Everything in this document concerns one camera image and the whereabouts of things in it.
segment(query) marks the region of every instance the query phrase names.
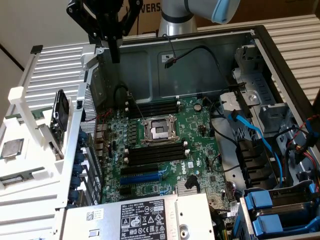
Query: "motherboard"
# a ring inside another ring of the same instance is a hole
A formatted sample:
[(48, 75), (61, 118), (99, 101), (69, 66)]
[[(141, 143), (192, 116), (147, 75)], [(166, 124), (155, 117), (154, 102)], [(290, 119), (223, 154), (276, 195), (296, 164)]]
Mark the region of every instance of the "motherboard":
[[(173, 114), (151, 117), (130, 118), (125, 110), (116, 110), (106, 119), (100, 118), (96, 133), (96, 151), (104, 172), (101, 203), (113, 203), (135, 198), (197, 193), (196, 186), (186, 192), (187, 179), (196, 176), (199, 191), (206, 193), (209, 204), (215, 209), (226, 209), (234, 200), (230, 184), (226, 184), (222, 165), (218, 160), (216, 138), (210, 136), (209, 107), (202, 106), (203, 100), (196, 97), (180, 98), (178, 111)], [(167, 157), (157, 150), (179, 149), (182, 155), (171, 152)], [(140, 151), (137, 158), (130, 157)], [(150, 155), (148, 163), (144, 160)], [(124, 176), (125, 169), (156, 171), (158, 178), (140, 182), (151, 174), (130, 172)]]

